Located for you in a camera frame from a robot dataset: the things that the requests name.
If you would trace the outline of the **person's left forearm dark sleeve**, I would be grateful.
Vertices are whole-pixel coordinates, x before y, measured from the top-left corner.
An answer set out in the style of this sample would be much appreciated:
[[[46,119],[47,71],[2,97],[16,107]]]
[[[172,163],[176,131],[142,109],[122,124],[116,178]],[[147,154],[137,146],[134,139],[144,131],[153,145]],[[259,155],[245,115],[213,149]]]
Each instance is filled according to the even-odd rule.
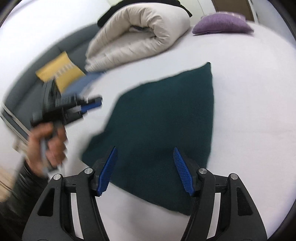
[[[1,202],[1,240],[21,240],[27,221],[48,185],[48,177],[39,177],[26,162],[19,170],[9,197]]]

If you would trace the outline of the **person's left hand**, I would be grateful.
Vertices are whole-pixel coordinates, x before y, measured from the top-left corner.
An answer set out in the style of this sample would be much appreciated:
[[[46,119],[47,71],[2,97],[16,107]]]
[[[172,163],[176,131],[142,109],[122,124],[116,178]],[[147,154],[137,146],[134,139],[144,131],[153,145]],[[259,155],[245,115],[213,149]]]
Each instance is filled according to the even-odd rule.
[[[31,129],[25,157],[30,170],[39,177],[45,177],[45,160],[54,168],[61,165],[66,158],[66,141],[64,126],[54,128],[53,123],[41,123]]]

